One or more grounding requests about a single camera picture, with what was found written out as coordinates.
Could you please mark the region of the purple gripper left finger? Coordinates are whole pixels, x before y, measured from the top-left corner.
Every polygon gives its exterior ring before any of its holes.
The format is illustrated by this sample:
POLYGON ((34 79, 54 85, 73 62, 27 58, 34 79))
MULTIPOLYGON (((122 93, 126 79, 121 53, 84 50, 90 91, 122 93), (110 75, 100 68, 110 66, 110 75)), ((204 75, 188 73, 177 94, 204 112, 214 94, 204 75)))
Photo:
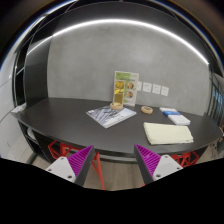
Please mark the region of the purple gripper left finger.
POLYGON ((94 155, 94 147, 89 146, 69 157, 59 157, 46 171, 78 186, 83 186, 94 155))

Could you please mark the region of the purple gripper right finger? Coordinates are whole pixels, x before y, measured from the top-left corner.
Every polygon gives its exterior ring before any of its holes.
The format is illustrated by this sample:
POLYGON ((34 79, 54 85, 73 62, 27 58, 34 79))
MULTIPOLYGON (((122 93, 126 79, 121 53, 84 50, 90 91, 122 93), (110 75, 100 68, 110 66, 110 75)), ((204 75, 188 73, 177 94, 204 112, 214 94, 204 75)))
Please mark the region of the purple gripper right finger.
POLYGON ((182 169, 182 166, 169 155, 160 156, 137 144, 134 145, 134 155, 145 185, 182 169))

